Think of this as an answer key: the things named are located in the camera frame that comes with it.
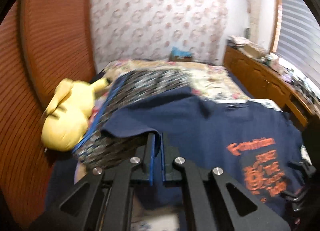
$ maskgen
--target blue object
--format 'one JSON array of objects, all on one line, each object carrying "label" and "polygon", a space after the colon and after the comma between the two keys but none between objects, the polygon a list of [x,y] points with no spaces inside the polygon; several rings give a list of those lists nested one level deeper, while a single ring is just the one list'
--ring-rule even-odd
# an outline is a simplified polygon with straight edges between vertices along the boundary
[{"label": "blue object", "polygon": [[[116,137],[166,132],[182,157],[199,167],[221,167],[280,216],[285,211],[281,189],[295,192],[303,185],[301,173],[287,164],[301,160],[301,133],[285,113],[259,103],[216,104],[182,87],[117,110],[103,129]],[[160,155],[154,186],[135,192],[147,209],[182,204],[180,188],[162,186]]]},{"label": "blue object", "polygon": [[181,51],[177,47],[172,47],[171,55],[172,56],[182,57],[182,58],[183,57],[192,57],[192,53],[191,52]]},{"label": "blue object", "polygon": [[97,128],[97,124],[100,120],[100,117],[103,115],[103,113],[104,113],[106,107],[108,106],[108,104],[110,103],[110,101],[114,98],[114,96],[117,94],[119,89],[123,86],[126,79],[127,79],[127,75],[123,75],[123,76],[119,77],[116,80],[116,82],[113,84],[112,89],[110,90],[107,99],[105,100],[105,102],[103,103],[98,114],[94,118],[93,123],[91,124],[91,126],[87,130],[87,132],[85,133],[83,139],[80,142],[78,142],[75,145],[75,147],[72,149],[72,153],[74,153],[77,149],[79,149],[82,145],[84,145],[84,143],[86,143],[86,141],[88,141],[90,139],[91,135],[94,133],[94,131]]}]

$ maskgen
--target black clamp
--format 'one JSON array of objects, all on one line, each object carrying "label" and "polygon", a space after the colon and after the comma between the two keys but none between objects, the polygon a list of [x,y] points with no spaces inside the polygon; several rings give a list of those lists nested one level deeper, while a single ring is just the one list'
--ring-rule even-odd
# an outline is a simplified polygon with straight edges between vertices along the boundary
[{"label": "black clamp", "polygon": [[161,156],[164,185],[182,188],[189,230],[290,230],[286,221],[222,168],[202,169],[181,157],[166,134]]},{"label": "black clamp", "polygon": [[118,166],[94,168],[30,226],[32,231],[130,230],[133,186],[149,185],[155,135]]},{"label": "black clamp", "polygon": [[301,171],[304,186],[297,193],[283,191],[281,195],[291,205],[291,215],[294,217],[295,230],[306,230],[310,221],[320,209],[320,185],[316,181],[317,171],[307,160],[300,162],[290,162],[289,165]]}]

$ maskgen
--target patterned wallpaper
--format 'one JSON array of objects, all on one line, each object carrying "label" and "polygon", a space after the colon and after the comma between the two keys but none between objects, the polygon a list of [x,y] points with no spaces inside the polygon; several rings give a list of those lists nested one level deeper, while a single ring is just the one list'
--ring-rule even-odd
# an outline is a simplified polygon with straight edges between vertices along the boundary
[{"label": "patterned wallpaper", "polygon": [[96,65],[167,58],[173,46],[215,62],[226,27],[226,0],[92,0]]}]

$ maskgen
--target pikachu plush toy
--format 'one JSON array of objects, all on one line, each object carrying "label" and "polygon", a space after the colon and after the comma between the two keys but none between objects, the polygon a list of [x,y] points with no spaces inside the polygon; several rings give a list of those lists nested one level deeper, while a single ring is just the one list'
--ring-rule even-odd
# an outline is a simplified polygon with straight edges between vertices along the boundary
[{"label": "pikachu plush toy", "polygon": [[88,129],[95,93],[107,87],[106,78],[93,84],[63,79],[44,112],[41,135],[44,146],[61,152],[71,150]]}]

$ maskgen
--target wooden cabinet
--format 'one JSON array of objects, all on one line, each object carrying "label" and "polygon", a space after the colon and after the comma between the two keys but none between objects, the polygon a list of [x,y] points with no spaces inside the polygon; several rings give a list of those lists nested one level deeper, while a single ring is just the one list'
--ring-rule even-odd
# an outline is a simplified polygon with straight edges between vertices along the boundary
[{"label": "wooden cabinet", "polygon": [[293,114],[302,127],[314,115],[314,108],[280,76],[265,65],[227,46],[223,65],[230,70],[256,99],[273,100]]},{"label": "wooden cabinet", "polygon": [[267,97],[273,100],[280,108],[283,108],[289,99],[290,92],[284,83],[268,75]]},{"label": "wooden cabinet", "polygon": [[235,60],[234,57],[236,56],[236,50],[232,48],[227,48],[226,53],[224,55],[223,59],[223,65],[226,67],[228,70],[231,70],[231,66],[233,61]]},{"label": "wooden cabinet", "polygon": [[267,88],[269,83],[267,73],[260,66],[253,64],[248,74],[250,74],[250,84],[248,85],[247,90],[256,99],[267,99]]},{"label": "wooden cabinet", "polygon": [[250,83],[250,68],[251,61],[242,53],[238,54],[237,59],[231,64],[232,73],[241,81],[241,83],[248,87]]}]

